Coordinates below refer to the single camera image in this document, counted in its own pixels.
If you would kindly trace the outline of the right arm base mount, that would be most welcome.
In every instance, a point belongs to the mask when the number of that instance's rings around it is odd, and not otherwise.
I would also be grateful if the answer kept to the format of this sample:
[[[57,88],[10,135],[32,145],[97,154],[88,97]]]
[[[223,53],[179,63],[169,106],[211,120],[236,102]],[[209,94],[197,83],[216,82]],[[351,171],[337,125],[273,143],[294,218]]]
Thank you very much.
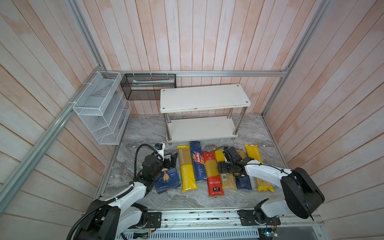
[[[257,210],[238,210],[242,226],[278,226],[281,225],[279,217],[269,218],[261,211]]]

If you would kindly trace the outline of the red spaghetti bag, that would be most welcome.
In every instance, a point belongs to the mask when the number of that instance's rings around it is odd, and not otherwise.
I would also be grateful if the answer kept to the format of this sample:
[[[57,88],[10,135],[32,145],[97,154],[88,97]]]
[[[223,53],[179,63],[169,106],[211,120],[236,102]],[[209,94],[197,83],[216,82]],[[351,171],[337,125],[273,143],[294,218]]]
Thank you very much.
[[[224,195],[225,193],[221,183],[215,152],[203,152],[203,157],[205,161],[209,196],[215,197]]]

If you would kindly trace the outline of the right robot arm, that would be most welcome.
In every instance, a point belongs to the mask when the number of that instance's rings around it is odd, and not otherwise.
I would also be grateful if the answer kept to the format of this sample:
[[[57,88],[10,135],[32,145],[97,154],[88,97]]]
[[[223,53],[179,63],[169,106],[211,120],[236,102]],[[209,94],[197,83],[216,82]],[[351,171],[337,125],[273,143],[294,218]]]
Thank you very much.
[[[278,216],[294,214],[307,219],[325,201],[325,196],[302,168],[278,168],[256,159],[242,158],[234,147],[222,147],[229,173],[255,177],[283,190],[279,199],[260,201],[253,211],[239,210],[238,215],[252,224],[267,226]]]

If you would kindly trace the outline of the yellow clear spaghetti bag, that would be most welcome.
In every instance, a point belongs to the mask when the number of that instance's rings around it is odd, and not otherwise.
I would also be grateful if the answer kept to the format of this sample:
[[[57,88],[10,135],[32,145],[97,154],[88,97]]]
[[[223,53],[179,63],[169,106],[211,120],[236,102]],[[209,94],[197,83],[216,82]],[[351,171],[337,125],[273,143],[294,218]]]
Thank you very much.
[[[215,156],[217,162],[226,162],[226,158],[223,154],[223,149],[215,149]],[[224,190],[236,190],[237,185],[233,174],[227,172],[226,174],[220,174],[222,187]]]

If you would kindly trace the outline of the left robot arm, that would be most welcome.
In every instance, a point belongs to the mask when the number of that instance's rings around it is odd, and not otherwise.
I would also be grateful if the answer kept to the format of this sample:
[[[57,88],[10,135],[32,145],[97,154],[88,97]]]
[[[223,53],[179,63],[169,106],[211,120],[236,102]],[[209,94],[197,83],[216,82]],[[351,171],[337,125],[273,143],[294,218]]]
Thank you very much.
[[[148,208],[138,201],[150,193],[164,169],[176,167],[178,153],[164,153],[165,144],[138,146],[134,158],[134,178],[117,195],[91,202],[88,210],[70,229],[68,240],[114,240],[132,226],[146,227]]]

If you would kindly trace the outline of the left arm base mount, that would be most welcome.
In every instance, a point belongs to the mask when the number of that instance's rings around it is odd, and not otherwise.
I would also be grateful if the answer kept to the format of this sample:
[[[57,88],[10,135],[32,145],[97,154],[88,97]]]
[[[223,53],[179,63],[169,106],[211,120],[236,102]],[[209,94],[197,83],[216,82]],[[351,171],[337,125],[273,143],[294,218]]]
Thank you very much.
[[[161,227],[162,212],[149,212],[141,217],[138,224],[130,229],[157,229]]]

